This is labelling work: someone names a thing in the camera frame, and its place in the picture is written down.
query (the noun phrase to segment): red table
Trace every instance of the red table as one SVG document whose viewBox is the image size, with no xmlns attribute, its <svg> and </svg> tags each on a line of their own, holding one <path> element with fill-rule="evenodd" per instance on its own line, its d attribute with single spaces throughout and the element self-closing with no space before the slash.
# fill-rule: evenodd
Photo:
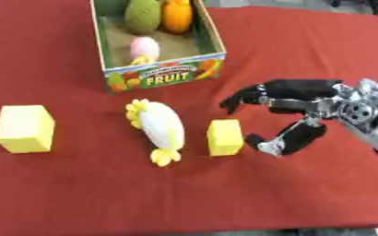
<svg viewBox="0 0 378 236">
<path fill-rule="evenodd" d="M 378 17 L 264 7 L 210 9 L 229 51 L 221 78 L 110 96 L 87 0 L 0 1 L 0 107 L 42 104 L 57 122 L 53 151 L 0 148 L 0 235 L 247 230 L 378 225 L 378 157 L 344 127 L 292 157 L 245 147 L 212 159 L 205 132 L 218 103 L 275 77 L 378 80 Z M 183 161 L 153 167 L 131 99 L 183 119 Z M 273 136 L 295 115 L 244 105 L 244 133 Z"/>
</svg>

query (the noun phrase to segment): pink plush fruit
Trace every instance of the pink plush fruit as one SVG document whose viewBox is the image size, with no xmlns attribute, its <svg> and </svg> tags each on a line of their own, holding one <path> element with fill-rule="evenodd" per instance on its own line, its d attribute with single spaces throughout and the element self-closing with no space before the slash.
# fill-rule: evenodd
<svg viewBox="0 0 378 236">
<path fill-rule="evenodd" d="M 158 43 L 150 37 L 137 37 L 130 44 L 130 56 L 132 60 L 141 56 L 150 56 L 154 61 L 158 60 L 160 48 Z"/>
</svg>

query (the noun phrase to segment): yellow plush toy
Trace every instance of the yellow plush toy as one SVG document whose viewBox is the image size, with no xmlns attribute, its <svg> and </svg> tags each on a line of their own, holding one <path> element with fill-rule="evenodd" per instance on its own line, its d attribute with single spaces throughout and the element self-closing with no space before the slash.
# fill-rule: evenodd
<svg viewBox="0 0 378 236">
<path fill-rule="evenodd" d="M 164 167 L 181 160 L 178 150 L 184 144 L 184 129 L 174 110 L 159 102 L 133 100 L 126 106 L 126 117 L 158 147 L 150 154 L 152 162 Z"/>
</svg>

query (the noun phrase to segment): yellow cube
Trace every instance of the yellow cube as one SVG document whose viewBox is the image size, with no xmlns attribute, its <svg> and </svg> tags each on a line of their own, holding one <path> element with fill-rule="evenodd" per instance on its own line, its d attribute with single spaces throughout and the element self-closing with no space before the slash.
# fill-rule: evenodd
<svg viewBox="0 0 378 236">
<path fill-rule="evenodd" d="M 50 151 L 54 119 L 41 105 L 3 106 L 0 145 L 11 153 Z"/>
<path fill-rule="evenodd" d="M 214 120 L 207 130 L 210 156 L 237 154 L 243 146 L 241 126 L 238 120 Z"/>
</svg>

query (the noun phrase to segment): cardboard box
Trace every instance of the cardboard box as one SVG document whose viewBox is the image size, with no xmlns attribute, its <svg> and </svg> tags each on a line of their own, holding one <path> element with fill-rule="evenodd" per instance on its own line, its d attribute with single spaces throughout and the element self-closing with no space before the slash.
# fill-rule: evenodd
<svg viewBox="0 0 378 236">
<path fill-rule="evenodd" d="M 128 0 L 91 0 L 100 63 L 113 92 L 149 89 L 219 75 L 226 49 L 201 0 L 191 0 L 194 21 L 185 34 L 158 29 L 148 35 L 160 46 L 160 59 L 130 66 L 129 44 L 136 35 L 124 24 Z"/>
</svg>

